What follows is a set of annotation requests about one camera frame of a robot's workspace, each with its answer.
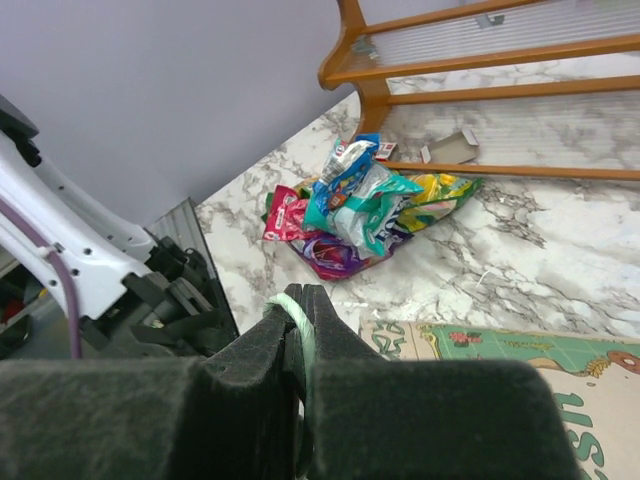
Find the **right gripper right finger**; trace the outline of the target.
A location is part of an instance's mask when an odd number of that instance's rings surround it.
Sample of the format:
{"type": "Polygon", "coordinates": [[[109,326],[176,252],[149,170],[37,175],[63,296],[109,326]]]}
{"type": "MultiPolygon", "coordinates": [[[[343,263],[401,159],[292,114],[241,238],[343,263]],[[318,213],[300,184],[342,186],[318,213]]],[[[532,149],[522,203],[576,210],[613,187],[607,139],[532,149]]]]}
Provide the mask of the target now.
{"type": "Polygon", "coordinates": [[[320,286],[315,329],[314,479],[576,479],[551,390],[512,360],[389,361],[337,315],[320,286]]]}

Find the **yellow green Fox's candy bag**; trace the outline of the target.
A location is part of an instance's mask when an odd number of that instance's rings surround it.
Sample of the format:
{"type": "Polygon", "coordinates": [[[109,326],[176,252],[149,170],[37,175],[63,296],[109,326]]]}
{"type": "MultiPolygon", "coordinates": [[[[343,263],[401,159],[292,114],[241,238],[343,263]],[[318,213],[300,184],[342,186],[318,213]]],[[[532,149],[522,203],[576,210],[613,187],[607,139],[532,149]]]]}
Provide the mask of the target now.
{"type": "Polygon", "coordinates": [[[294,190],[298,199],[310,199],[313,195],[314,184],[318,180],[318,177],[310,177],[304,180],[301,180],[299,183],[294,185],[292,189],[294,190]]]}

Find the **white green paper bag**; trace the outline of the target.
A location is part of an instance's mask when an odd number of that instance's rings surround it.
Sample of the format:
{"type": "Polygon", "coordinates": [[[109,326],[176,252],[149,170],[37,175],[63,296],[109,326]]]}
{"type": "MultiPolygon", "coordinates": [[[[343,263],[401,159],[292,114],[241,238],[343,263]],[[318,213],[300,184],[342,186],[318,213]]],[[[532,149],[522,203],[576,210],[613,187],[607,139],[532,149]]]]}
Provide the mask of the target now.
{"type": "MultiPolygon", "coordinates": [[[[304,308],[278,294],[301,338],[306,386],[311,390],[315,329],[304,308]]],[[[639,475],[639,344],[603,339],[372,320],[360,338],[389,361],[512,360],[533,367],[549,386],[579,466],[576,479],[635,479],[639,475]]]]}

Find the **teal snack packet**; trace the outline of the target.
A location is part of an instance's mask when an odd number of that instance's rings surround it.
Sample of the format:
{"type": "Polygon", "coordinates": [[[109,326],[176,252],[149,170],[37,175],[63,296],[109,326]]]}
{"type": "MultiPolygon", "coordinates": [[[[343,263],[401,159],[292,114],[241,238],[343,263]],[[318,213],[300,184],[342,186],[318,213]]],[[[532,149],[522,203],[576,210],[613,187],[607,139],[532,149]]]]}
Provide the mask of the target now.
{"type": "Polygon", "coordinates": [[[382,257],[406,205],[424,188],[375,159],[377,133],[351,143],[336,141],[312,185],[303,219],[306,229],[329,233],[354,247],[360,258],[382,257]]]}

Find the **purple snack packet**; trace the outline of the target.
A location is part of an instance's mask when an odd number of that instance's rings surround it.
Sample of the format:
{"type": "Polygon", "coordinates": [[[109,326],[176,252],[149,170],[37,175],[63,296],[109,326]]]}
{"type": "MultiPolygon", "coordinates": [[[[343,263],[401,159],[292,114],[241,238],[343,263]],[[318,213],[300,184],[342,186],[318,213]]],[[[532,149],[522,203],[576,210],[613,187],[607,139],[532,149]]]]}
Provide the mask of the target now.
{"type": "Polygon", "coordinates": [[[387,260],[413,237],[411,233],[393,229],[387,253],[368,258],[361,258],[355,247],[326,232],[308,239],[293,240],[288,246],[321,280],[338,281],[387,260]]]}

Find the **red pink snack packet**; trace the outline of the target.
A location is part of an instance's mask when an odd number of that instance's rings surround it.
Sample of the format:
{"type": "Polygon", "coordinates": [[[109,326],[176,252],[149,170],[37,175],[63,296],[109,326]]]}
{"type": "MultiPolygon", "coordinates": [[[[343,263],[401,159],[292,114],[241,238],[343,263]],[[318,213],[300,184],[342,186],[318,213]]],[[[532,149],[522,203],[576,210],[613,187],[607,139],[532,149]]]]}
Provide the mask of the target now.
{"type": "Polygon", "coordinates": [[[308,204],[309,200],[300,198],[295,190],[278,185],[272,196],[262,238],[290,242],[311,237],[313,231],[303,226],[308,204]]]}

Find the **yellow green snack packet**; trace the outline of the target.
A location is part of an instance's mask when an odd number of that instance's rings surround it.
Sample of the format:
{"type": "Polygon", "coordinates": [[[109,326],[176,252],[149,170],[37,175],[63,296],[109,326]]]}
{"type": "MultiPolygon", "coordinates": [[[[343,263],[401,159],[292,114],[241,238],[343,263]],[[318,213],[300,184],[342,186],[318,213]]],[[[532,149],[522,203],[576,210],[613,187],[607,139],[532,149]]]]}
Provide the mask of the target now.
{"type": "Polygon", "coordinates": [[[413,174],[406,178],[423,191],[406,204],[397,227],[408,233],[423,230],[461,208],[482,186],[481,178],[467,179],[450,174],[413,174]]]}

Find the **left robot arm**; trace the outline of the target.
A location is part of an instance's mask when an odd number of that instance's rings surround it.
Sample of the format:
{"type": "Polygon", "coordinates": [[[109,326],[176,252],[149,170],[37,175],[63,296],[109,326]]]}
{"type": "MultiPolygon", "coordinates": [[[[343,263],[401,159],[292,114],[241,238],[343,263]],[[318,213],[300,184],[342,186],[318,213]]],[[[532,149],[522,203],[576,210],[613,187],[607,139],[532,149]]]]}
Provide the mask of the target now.
{"type": "Polygon", "coordinates": [[[52,295],[71,355],[210,357],[239,335],[193,206],[188,246],[105,208],[44,158],[37,127],[1,101],[1,244],[52,295]]]}

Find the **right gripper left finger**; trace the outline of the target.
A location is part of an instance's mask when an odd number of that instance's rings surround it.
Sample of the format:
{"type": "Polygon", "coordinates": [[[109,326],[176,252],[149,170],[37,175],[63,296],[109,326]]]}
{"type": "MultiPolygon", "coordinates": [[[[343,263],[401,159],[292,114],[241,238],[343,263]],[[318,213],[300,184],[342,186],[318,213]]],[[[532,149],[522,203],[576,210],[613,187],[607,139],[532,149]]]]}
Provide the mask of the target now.
{"type": "Polygon", "coordinates": [[[296,479],[298,333],[280,307],[208,359],[6,360],[5,479],[296,479]]]}

